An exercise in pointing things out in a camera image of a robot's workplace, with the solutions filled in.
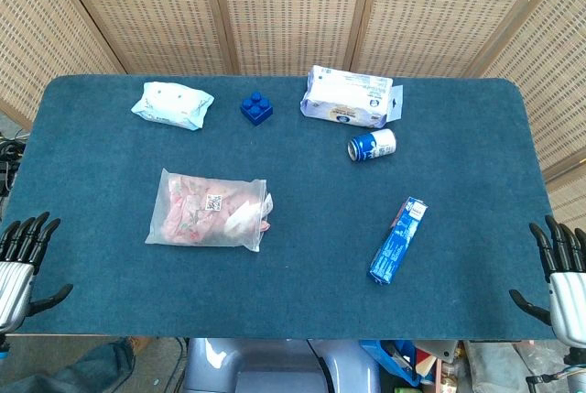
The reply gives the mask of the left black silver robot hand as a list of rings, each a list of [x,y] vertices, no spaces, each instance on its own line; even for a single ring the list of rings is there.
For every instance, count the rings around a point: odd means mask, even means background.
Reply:
[[[68,283],[46,299],[31,299],[49,241],[59,225],[59,218],[50,220],[44,212],[16,220],[1,233],[2,335],[16,331],[27,317],[55,307],[71,293],[73,286]]]

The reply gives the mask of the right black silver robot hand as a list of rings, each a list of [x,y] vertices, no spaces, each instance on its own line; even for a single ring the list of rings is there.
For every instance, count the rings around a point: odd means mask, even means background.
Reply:
[[[556,338],[569,347],[585,347],[585,232],[571,230],[551,215],[545,217],[550,235],[535,223],[529,225],[548,284],[549,307],[538,307],[511,289],[514,304],[552,328]]]

